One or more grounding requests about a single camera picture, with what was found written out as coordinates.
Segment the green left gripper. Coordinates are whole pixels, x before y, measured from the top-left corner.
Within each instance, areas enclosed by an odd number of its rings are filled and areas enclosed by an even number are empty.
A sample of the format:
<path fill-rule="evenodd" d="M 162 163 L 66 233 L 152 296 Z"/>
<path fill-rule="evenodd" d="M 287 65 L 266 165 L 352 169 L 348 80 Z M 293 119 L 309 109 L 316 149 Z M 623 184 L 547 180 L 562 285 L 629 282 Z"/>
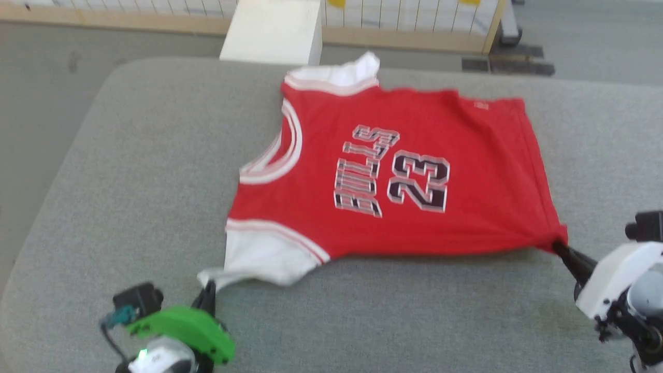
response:
<path fill-rule="evenodd" d="M 192 302 L 192 307 L 172 306 L 137 319 L 126 326 L 138 338 L 170 337 L 207 356 L 215 365 L 230 363 L 235 342 L 216 317 L 215 281 L 209 280 Z"/>

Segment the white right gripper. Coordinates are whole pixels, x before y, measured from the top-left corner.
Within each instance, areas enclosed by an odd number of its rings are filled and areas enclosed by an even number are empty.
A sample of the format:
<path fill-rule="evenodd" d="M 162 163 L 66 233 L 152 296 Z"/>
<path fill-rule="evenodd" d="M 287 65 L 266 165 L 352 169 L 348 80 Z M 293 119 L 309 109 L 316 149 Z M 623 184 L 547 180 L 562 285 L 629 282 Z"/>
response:
<path fill-rule="evenodd" d="M 662 312 L 661 249 L 659 242 L 626 243 L 597 262 L 585 253 L 555 241 L 552 250 L 582 290 L 575 304 L 585 316 L 606 320 L 611 302 L 627 295 L 627 309 L 640 317 Z"/>

